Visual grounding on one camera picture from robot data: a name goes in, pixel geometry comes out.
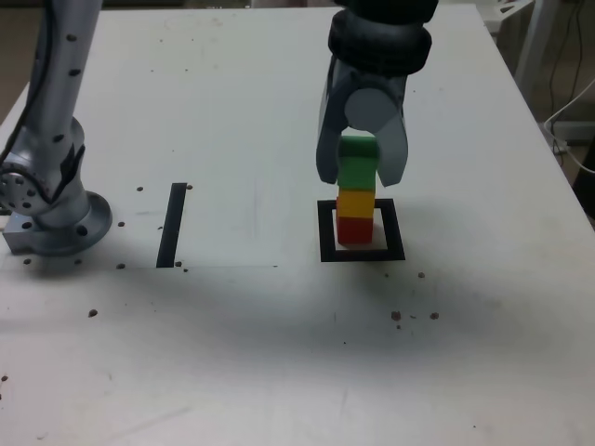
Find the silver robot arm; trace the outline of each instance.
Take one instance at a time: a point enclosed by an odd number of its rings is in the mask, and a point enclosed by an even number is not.
[[[15,254],[66,256],[112,224],[107,202],[85,191],[83,128],[74,106],[101,0],[46,0],[25,108],[0,154],[4,237]]]

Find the black tape strip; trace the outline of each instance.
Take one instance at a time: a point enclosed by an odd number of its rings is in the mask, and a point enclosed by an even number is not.
[[[176,249],[178,249],[179,226],[182,223],[184,199],[186,198],[187,183],[174,183],[169,192],[167,214],[165,214],[164,229],[161,233],[157,268],[174,268]]]

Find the cable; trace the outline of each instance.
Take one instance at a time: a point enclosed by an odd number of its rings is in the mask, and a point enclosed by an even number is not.
[[[37,100],[37,97],[39,96],[39,93],[41,92],[41,89],[43,88],[43,86],[46,82],[47,72],[49,71],[49,64],[52,59],[52,46],[53,46],[53,38],[54,38],[54,19],[55,19],[55,17],[54,17],[54,5],[52,3],[52,0],[45,0],[45,6],[46,6],[46,51],[45,51],[45,55],[44,55],[44,64],[42,66],[42,71],[39,75],[37,86],[35,87],[35,90],[32,92],[31,97],[27,101],[25,108],[23,109],[22,113],[20,114],[19,120],[17,121],[17,124],[15,125],[15,129],[10,134],[10,137],[8,137],[8,141],[7,141],[6,146],[4,147],[4,150],[2,151],[2,153],[0,153],[0,165],[2,165],[2,163],[5,161],[8,154],[10,153],[10,151],[12,151],[12,148],[15,145],[17,137],[19,136],[20,131],[24,127],[25,121],[29,117],[29,113],[31,112],[31,109],[33,108],[33,105],[35,104],[35,101]]]
[[[575,7],[575,22],[576,22],[576,33],[578,34],[578,64],[576,65],[575,79],[573,80],[573,87],[570,90],[570,96],[568,97],[568,100],[566,101],[566,103],[570,102],[573,99],[573,97],[575,96],[576,83],[578,82],[578,75],[580,74],[580,69],[583,64],[583,33],[580,28],[580,12],[583,9],[583,6],[585,5],[585,0],[581,0],[579,3],[577,3],[577,5],[578,5],[578,8]],[[562,117],[562,115],[559,115],[553,121],[552,125],[555,125],[556,122],[561,117]]]
[[[573,22],[573,16],[575,15],[575,13],[577,12],[579,7],[580,7],[580,4],[576,3],[573,6],[573,10],[570,12],[570,15],[568,16],[568,21],[566,22],[566,33],[564,34],[564,38],[562,39],[562,44],[560,45],[560,49],[558,50],[558,55],[556,56],[554,66],[551,70],[551,76],[549,77],[549,102],[551,103],[551,113],[552,114],[556,110],[556,104],[555,104],[555,99],[554,99],[554,78],[556,76],[556,71],[558,71],[558,64],[560,63],[560,59],[562,58],[562,54],[564,52],[564,49],[566,48],[566,43],[568,42],[568,37],[570,36],[570,30],[571,30],[571,26],[572,26],[572,22]],[[572,93],[571,97],[568,99],[567,102],[572,100],[573,95],[574,95],[574,93]],[[551,128],[551,132],[552,132],[552,136],[554,136],[553,126]],[[551,143],[551,151],[553,152],[554,156],[561,157],[561,160],[562,160],[561,166],[562,166],[563,165],[562,151],[560,149],[560,146],[558,146],[558,142],[557,142],[555,136]]]
[[[587,93],[587,91],[593,86],[595,85],[595,79],[593,79],[586,87],[583,91],[581,91],[578,95],[576,95],[576,98],[574,98],[573,100],[571,100],[570,102],[568,102],[566,105],[564,105],[561,109],[559,109],[558,111],[556,111],[554,114],[552,114],[545,123],[543,123],[544,129],[546,131],[546,133],[548,135],[550,135],[552,138],[554,138],[554,141],[556,142],[564,142],[562,139],[560,138],[556,138],[553,133],[551,132],[551,129],[553,129],[552,126],[552,120],[555,119],[557,116],[559,116],[561,113],[563,113],[568,107],[570,107],[571,105],[573,105],[581,96],[583,96],[585,93]],[[570,158],[576,163],[576,165],[578,165],[581,169],[583,169],[586,172],[589,172],[590,174],[595,175],[595,170],[591,170],[586,168],[584,165],[582,165],[580,163],[580,161],[578,161],[575,157],[575,155],[571,152],[570,147],[566,147],[566,153],[568,153],[568,156],[570,156]]]

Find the red block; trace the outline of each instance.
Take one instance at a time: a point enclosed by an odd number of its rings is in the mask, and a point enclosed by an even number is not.
[[[337,241],[339,244],[369,244],[374,232],[373,218],[337,217]]]

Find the yellow block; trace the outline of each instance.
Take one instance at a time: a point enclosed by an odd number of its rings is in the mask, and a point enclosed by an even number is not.
[[[376,193],[370,190],[339,189],[337,198],[338,216],[374,218]]]

